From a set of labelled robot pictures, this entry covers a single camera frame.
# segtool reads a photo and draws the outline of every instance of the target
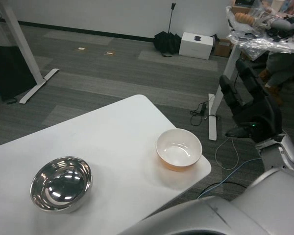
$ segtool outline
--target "white table leg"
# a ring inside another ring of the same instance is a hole
[[[237,45],[233,47],[230,58],[227,62],[226,68],[224,70],[224,75],[229,79],[232,78],[233,72],[235,70],[235,63],[239,59],[241,51]],[[215,97],[213,94],[208,94],[209,101],[209,139],[212,141],[217,140],[217,118],[215,117],[217,110],[223,99],[223,93],[221,92],[221,87],[218,87]]]
[[[25,36],[21,30],[21,27],[14,15],[14,12],[12,10],[12,7],[8,4],[6,0],[0,0],[0,10],[6,20],[6,23],[28,65],[28,68],[30,72],[33,74],[33,77],[37,83],[35,87],[33,87],[21,100],[21,104],[25,104],[27,100],[34,95],[39,88],[41,88],[47,81],[48,79],[51,78],[56,72],[58,72],[58,69],[53,69],[50,71],[50,73],[43,79],[39,67],[36,63],[36,60],[29,48],[29,45],[25,39]]]

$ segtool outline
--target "white box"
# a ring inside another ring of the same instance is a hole
[[[213,38],[193,33],[184,33],[179,55],[208,60],[213,46]]]

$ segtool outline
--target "white bowl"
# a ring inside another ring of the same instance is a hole
[[[194,165],[202,154],[199,139],[183,129],[173,129],[161,134],[156,149],[165,166],[175,171],[183,171]]]

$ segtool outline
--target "brown shoe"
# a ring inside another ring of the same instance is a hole
[[[258,76],[263,81],[263,83],[266,84],[269,81],[271,74],[269,73],[268,69],[264,69]]]
[[[269,92],[269,94],[274,98],[279,106],[283,105],[283,100],[279,95],[279,88],[276,86],[272,86],[270,88],[265,87],[265,89]]]

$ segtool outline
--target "person's leg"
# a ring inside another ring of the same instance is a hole
[[[279,95],[278,86],[288,80],[291,76],[294,75],[294,60],[293,64],[290,65],[287,69],[280,70],[272,75],[270,80],[265,85],[267,91],[273,96],[278,105],[282,105],[283,101]]]
[[[280,70],[280,71],[274,73],[271,76],[271,79],[266,84],[266,86],[267,87],[268,86],[269,87],[271,87],[271,86],[278,86],[278,85],[284,83],[286,80],[288,80],[293,75],[294,75],[294,60],[293,60],[293,64],[291,64],[290,66],[288,66],[288,68],[286,68],[284,70]]]
[[[267,83],[274,73],[287,69],[293,62],[294,54],[270,52],[267,67],[259,74],[259,77],[264,83]]]
[[[267,60],[269,73],[285,70],[294,64],[294,54],[270,52]]]

